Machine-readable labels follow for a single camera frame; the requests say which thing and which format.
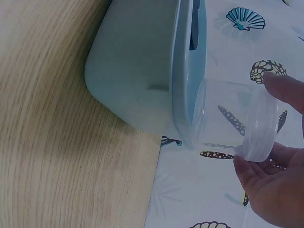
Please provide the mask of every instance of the hand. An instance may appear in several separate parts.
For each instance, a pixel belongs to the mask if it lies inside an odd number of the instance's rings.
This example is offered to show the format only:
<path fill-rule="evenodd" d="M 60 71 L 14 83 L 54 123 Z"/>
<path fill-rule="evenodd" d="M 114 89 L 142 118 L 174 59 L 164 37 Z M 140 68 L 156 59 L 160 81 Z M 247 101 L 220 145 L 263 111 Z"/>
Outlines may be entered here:
<path fill-rule="evenodd" d="M 304 114 L 304 83 L 287 76 L 264 74 L 268 92 Z M 284 228 L 304 227 L 304 149 L 275 143 L 270 160 L 248 162 L 236 156 L 234 166 L 252 210 L 269 223 Z"/>

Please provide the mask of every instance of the wood grain surface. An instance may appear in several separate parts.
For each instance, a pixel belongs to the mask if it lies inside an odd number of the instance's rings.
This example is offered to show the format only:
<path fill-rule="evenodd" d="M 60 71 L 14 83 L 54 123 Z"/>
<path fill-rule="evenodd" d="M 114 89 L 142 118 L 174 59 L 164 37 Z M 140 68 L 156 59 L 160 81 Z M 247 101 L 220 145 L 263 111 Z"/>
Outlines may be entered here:
<path fill-rule="evenodd" d="M 0 227 L 142 228 L 160 137 L 87 91 L 108 0 L 0 0 Z"/>

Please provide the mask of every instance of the seashell print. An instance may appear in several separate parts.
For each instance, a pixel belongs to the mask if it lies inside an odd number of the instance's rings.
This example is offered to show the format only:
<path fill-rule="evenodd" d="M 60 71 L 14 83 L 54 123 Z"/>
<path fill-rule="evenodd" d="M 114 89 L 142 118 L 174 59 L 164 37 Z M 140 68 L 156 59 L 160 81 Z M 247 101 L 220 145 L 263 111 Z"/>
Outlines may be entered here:
<path fill-rule="evenodd" d="M 224 117 L 235 127 L 235 129 L 237 129 L 237 131 L 242 136 L 244 136 L 246 127 L 237 118 L 235 118 L 231 112 L 227 111 L 224 107 L 218 105 L 218 109 L 224 115 Z"/>
<path fill-rule="evenodd" d="M 212 151 L 202 151 L 200 153 L 200 156 L 203 156 L 206 158 L 217 158 L 217 159 L 233 159 L 234 158 L 234 156 L 230 155 L 230 154 L 212 152 Z"/>
<path fill-rule="evenodd" d="M 291 0 L 282 0 L 282 2 L 287 6 L 291 6 Z"/>
<path fill-rule="evenodd" d="M 173 143 L 173 142 L 175 142 L 178 146 L 182 145 L 182 141 L 180 141 L 180 140 L 169 139 L 166 136 L 161 137 L 161 147 L 166 146 L 166 145 L 168 145 L 170 143 Z"/>
<path fill-rule="evenodd" d="M 190 228 L 231 228 L 231 227 L 229 227 L 226 223 L 213 221 L 213 222 L 197 223 Z"/>
<path fill-rule="evenodd" d="M 228 12 L 226 18 L 231 20 L 234 23 L 233 27 L 239 30 L 263 29 L 266 25 L 261 15 L 246 8 L 234 8 Z"/>
<path fill-rule="evenodd" d="M 250 80 L 262 84 L 265 71 L 270 71 L 280 76 L 287 76 L 287 71 L 283 68 L 282 64 L 271 60 L 262 60 L 253 64 L 250 71 Z"/>
<path fill-rule="evenodd" d="M 243 201 L 244 207 L 247 206 L 248 203 L 249 203 L 249 197 L 248 197 L 247 193 L 245 193 L 245 195 L 244 195 L 244 201 Z"/>
<path fill-rule="evenodd" d="M 286 121 L 286 117 L 287 117 L 287 113 L 288 111 L 285 110 L 279 117 L 279 125 L 277 127 L 277 134 L 280 132 L 280 130 L 282 129 L 283 125 L 285 124 Z"/>

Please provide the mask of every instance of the transparent plastic container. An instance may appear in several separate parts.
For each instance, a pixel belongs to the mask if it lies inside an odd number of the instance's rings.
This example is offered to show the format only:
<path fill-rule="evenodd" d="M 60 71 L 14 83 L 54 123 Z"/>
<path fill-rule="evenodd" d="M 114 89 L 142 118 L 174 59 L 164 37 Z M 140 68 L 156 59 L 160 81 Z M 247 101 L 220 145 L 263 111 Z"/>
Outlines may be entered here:
<path fill-rule="evenodd" d="M 273 147 L 279 112 L 279 101 L 262 85 L 205 79 L 195 104 L 192 144 L 262 162 Z"/>

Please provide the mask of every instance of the tablecloth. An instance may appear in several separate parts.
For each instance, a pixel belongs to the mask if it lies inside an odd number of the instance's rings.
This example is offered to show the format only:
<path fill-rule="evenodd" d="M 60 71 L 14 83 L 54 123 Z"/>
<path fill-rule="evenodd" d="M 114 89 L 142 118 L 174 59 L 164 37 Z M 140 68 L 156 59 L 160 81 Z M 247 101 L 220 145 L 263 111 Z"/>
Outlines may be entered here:
<path fill-rule="evenodd" d="M 263 73 L 272 71 L 304 80 L 304 1 L 206 0 L 205 5 L 206 78 L 262 84 Z M 303 147 L 301 119 L 286 105 L 276 140 Z M 252 211 L 232 155 L 189 150 L 163 136 L 145 228 L 256 227 L 274 226 Z"/>

